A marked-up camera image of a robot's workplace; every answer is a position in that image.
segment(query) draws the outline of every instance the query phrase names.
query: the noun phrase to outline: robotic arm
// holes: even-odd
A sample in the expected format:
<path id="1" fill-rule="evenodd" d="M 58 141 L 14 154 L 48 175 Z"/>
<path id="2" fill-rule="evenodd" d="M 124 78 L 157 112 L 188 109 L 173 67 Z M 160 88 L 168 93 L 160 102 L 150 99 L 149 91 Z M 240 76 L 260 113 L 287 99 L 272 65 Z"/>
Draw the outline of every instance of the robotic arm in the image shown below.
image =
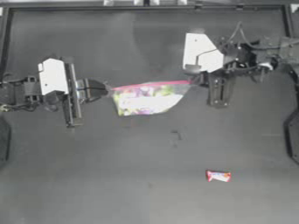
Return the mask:
<path id="1" fill-rule="evenodd" d="M 243 38 L 241 42 L 232 41 L 237 32 L 240 32 Z M 280 44 L 272 46 L 271 42 L 273 41 Z M 226 40 L 221 38 L 217 47 L 212 44 L 210 50 L 192 54 L 190 60 L 188 60 L 189 55 L 186 55 L 185 48 L 190 48 L 190 40 L 185 38 L 184 72 L 190 76 L 194 85 L 208 88 L 208 105 L 217 109 L 229 105 L 236 77 L 247 76 L 253 82 L 263 82 L 265 76 L 281 65 L 288 66 L 296 89 L 299 89 L 297 44 L 299 39 L 293 38 L 276 40 L 264 38 L 255 42 L 248 42 L 241 26 L 237 24 L 231 37 Z M 216 65 L 216 60 L 220 61 L 220 66 L 210 68 L 209 63 Z"/>
<path id="2" fill-rule="evenodd" d="M 80 106 L 106 95 L 105 85 L 96 80 L 76 79 L 69 59 L 48 58 L 38 64 L 38 78 L 2 81 L 0 87 L 0 111 L 34 111 L 44 106 L 50 112 L 61 104 L 66 127 L 81 125 Z"/>

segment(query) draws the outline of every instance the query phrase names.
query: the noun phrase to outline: plastic wrapper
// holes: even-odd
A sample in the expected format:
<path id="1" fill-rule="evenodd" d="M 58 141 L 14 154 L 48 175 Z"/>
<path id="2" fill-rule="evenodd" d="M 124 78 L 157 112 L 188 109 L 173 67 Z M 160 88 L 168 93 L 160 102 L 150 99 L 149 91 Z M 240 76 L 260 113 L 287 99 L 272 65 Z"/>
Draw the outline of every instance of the plastic wrapper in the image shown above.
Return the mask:
<path id="1" fill-rule="evenodd" d="M 186 80 L 149 82 L 114 87 L 112 98 L 120 116 L 153 115 L 165 112 L 190 88 Z"/>
<path id="2" fill-rule="evenodd" d="M 231 180 L 231 172 L 224 172 L 224 171 L 205 171 L 206 174 L 206 180 L 210 182 L 213 179 L 222 181 L 222 182 L 229 182 Z"/>

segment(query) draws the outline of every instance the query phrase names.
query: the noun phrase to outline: black table surface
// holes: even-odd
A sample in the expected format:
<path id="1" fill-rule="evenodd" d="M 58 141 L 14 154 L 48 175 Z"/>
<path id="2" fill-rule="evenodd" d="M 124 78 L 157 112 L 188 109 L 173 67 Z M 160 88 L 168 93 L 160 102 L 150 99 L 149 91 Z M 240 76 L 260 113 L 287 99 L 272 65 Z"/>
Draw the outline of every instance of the black table surface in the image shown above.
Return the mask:
<path id="1" fill-rule="evenodd" d="M 185 32 L 212 40 L 243 21 L 251 39 L 281 36 L 279 11 L 26 11 L 13 14 L 6 72 L 34 74 L 56 53 L 78 78 L 112 86 L 185 79 Z M 5 114 L 10 162 L 0 171 L 0 222 L 283 223 L 296 221 L 299 167 L 285 155 L 283 122 L 295 109 L 291 79 L 239 78 L 226 109 L 192 88 L 164 114 L 118 117 L 112 99 L 82 108 L 84 126 L 41 108 Z M 231 183 L 205 170 L 231 171 Z"/>

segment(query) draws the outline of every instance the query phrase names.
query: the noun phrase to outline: snack bag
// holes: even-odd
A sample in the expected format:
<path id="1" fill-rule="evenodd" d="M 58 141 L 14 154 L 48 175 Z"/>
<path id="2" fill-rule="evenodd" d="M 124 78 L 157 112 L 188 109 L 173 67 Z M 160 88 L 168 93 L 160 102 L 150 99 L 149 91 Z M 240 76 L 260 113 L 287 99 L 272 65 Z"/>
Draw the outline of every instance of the snack bag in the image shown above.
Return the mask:
<path id="1" fill-rule="evenodd" d="M 165 112 L 190 88 L 186 80 L 149 82 L 114 87 L 113 101 L 120 116 L 153 115 Z"/>

